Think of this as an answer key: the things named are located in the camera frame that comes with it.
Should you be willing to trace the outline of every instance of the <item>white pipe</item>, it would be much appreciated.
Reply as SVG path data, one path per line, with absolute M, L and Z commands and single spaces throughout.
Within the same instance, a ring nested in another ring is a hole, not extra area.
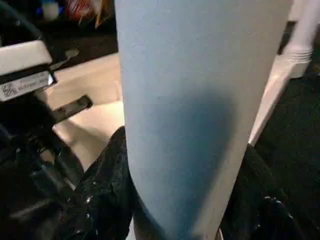
M 214 239 L 289 8 L 116 1 L 137 239 Z
M 297 62 L 308 61 L 320 20 L 320 0 L 309 0 L 284 54 Z

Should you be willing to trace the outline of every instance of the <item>white surface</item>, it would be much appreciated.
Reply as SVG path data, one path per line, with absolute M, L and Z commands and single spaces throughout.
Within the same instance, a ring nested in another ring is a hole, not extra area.
M 116 1 L 129 167 L 144 210 L 138 239 L 214 239 L 289 8 Z
M 37 96 L 56 109 L 88 95 L 95 104 L 54 127 L 75 154 L 84 169 L 100 154 L 110 136 L 124 125 L 118 54 L 65 68 L 55 72 L 58 83 Z
M 54 73 L 58 83 L 38 92 L 41 99 L 56 109 L 88 95 L 95 105 L 122 99 L 121 74 L 118 54 L 65 68 Z
M 54 127 L 85 170 L 99 156 L 112 134 L 125 124 L 121 101 L 93 106 Z
M 52 58 L 40 40 L 0 47 L 0 76 L 51 62 Z

